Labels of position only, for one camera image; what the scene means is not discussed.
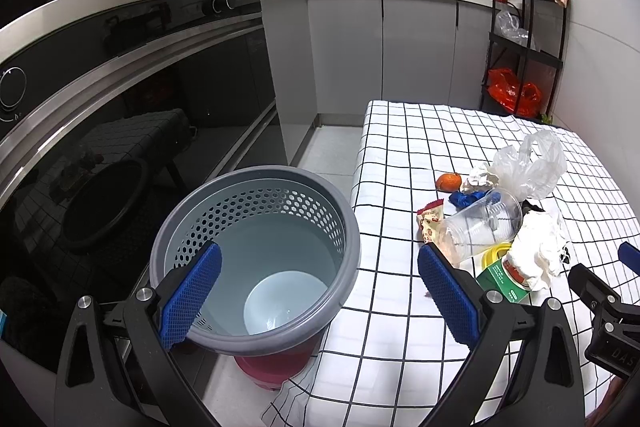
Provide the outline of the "green white carton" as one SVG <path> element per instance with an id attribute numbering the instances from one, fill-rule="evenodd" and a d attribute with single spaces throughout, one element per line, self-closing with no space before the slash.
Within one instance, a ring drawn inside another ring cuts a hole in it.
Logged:
<path id="1" fill-rule="evenodd" d="M 520 303 L 530 293 L 523 275 L 506 257 L 488 265 L 476 280 L 484 291 L 499 291 L 509 303 Z"/>

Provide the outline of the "large white paper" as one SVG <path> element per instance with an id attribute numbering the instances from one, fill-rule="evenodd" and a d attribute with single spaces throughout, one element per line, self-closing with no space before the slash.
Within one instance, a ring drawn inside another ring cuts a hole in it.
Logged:
<path id="1" fill-rule="evenodd" d="M 542 291 L 570 265 L 572 249 L 559 213 L 530 210 L 502 264 L 526 291 Z"/>

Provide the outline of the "red white snack wrapper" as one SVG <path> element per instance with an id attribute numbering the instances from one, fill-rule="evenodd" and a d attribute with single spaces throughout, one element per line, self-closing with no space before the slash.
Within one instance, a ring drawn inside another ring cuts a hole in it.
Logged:
<path id="1" fill-rule="evenodd" d="M 416 212 L 416 220 L 424 243 L 433 242 L 439 225 L 444 220 L 444 201 L 436 199 Z"/>

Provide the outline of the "clear plastic cup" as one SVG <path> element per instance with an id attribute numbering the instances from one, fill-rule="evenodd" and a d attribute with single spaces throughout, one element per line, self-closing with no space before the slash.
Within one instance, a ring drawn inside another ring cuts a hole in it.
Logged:
<path id="1" fill-rule="evenodd" d="M 521 204 L 502 188 L 442 220 L 434 243 L 458 267 L 466 259 L 501 243 L 512 242 L 523 222 Z"/>

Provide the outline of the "blue plastic wrapper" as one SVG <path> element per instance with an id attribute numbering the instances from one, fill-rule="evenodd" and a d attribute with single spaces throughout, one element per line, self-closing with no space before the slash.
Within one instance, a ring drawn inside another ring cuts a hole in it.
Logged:
<path id="1" fill-rule="evenodd" d="M 454 205 L 454 207 L 456 207 L 458 211 L 460 211 L 464 208 L 468 208 L 469 206 L 474 204 L 474 202 L 482 199 L 486 194 L 486 191 L 474 191 L 471 193 L 455 191 L 454 193 L 451 193 L 449 195 L 449 202 L 451 202 L 451 204 Z"/>

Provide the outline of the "dark grey rag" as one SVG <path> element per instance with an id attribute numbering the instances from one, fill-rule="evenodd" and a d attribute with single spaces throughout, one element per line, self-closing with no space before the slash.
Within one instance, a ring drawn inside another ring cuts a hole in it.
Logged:
<path id="1" fill-rule="evenodd" d="M 521 203 L 522 215 L 527 216 L 531 212 L 544 212 L 544 208 L 529 202 L 529 200 L 523 200 Z"/>

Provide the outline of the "clear plastic bag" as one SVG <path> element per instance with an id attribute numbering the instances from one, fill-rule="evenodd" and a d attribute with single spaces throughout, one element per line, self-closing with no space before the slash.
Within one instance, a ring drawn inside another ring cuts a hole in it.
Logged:
<path id="1" fill-rule="evenodd" d="M 519 148 L 503 147 L 495 153 L 488 171 L 519 202 L 545 199 L 566 173 L 562 144 L 553 131 L 541 130 L 526 135 Z"/>

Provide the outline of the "grey kitchen cabinets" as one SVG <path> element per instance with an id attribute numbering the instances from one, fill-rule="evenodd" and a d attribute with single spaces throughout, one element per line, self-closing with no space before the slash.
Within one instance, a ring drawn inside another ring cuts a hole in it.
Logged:
<path id="1" fill-rule="evenodd" d="M 480 106 L 490 9 L 460 0 L 260 0 L 286 159 L 374 100 Z"/>

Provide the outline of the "white black grid tablecloth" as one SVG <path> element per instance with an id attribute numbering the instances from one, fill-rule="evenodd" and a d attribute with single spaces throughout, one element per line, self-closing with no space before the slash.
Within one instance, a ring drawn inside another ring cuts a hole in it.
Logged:
<path id="1" fill-rule="evenodd" d="M 471 323 L 471 303 L 442 317 L 419 274 L 422 235 L 416 212 L 444 196 L 448 169 L 462 176 L 490 164 L 503 147 L 550 131 L 566 170 L 534 205 L 558 216 L 568 235 L 570 267 L 581 263 L 623 303 L 639 304 L 639 274 L 618 260 L 624 242 L 639 247 L 639 219 L 603 161 L 575 132 L 448 105 L 368 103 L 350 203 L 360 231 L 360 262 L 343 310 L 320 341 L 318 355 L 271 400 L 258 426 L 417 426 L 454 383 L 470 349 L 454 340 Z M 558 299 L 582 372 L 585 413 L 597 410 L 614 375 L 586 359 L 593 312 L 570 290 L 568 271 L 532 291 L 524 305 Z"/>

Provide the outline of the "white bowl in bin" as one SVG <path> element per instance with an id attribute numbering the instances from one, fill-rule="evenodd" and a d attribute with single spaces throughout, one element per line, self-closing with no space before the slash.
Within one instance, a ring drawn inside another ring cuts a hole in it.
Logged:
<path id="1" fill-rule="evenodd" d="M 303 314 L 325 292 L 326 284 L 311 274 L 300 271 L 271 274 L 245 300 L 245 328 L 250 335 L 277 329 Z"/>

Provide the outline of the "orange tangerine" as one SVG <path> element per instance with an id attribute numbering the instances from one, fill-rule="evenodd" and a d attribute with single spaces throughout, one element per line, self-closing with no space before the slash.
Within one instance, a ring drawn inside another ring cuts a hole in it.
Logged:
<path id="1" fill-rule="evenodd" d="M 460 190 L 462 178 L 460 174 L 455 172 L 443 173 L 436 180 L 436 188 L 438 191 L 446 193 L 454 193 Z"/>

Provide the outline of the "crumpled white tissue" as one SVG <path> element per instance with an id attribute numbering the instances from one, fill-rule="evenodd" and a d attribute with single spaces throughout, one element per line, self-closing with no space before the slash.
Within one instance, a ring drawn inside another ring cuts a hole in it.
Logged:
<path id="1" fill-rule="evenodd" d="M 460 191 L 464 194 L 488 192 L 499 184 L 499 177 L 488 170 L 487 166 L 473 170 L 462 178 Z"/>

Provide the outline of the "red plastic bag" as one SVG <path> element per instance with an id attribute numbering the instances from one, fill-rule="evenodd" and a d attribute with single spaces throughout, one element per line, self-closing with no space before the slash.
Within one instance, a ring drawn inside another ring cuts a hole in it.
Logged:
<path id="1" fill-rule="evenodd" d="M 535 118 L 540 113 L 540 89 L 532 82 L 521 83 L 510 68 L 488 70 L 488 94 L 510 114 Z"/>

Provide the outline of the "clear bag on shelf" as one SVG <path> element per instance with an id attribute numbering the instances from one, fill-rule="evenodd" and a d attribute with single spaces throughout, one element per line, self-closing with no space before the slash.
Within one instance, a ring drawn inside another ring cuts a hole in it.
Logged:
<path id="1" fill-rule="evenodd" d="M 529 32 L 520 26 L 520 19 L 511 12 L 502 10 L 496 15 L 495 33 L 519 46 L 527 46 Z"/>

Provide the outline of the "black metal shelf rack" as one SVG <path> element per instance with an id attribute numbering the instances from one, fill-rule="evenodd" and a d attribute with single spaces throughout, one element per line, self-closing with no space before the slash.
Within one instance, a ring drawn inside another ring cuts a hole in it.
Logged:
<path id="1" fill-rule="evenodd" d="M 535 38 L 535 23 L 540 9 L 555 9 L 560 13 L 558 38 L 554 40 L 556 49 L 546 51 Z M 508 11 L 520 19 L 520 26 L 529 32 L 527 46 L 519 46 L 495 33 L 496 15 Z M 491 0 L 490 26 L 488 32 L 488 48 L 486 52 L 485 70 L 480 84 L 480 109 L 504 116 L 516 116 L 508 113 L 488 94 L 488 70 L 493 68 L 510 68 L 521 83 L 532 82 L 542 93 L 540 113 L 532 121 L 550 124 L 551 105 L 554 102 L 560 74 L 564 66 L 564 51 L 568 25 L 568 5 L 562 8 L 554 0 Z"/>

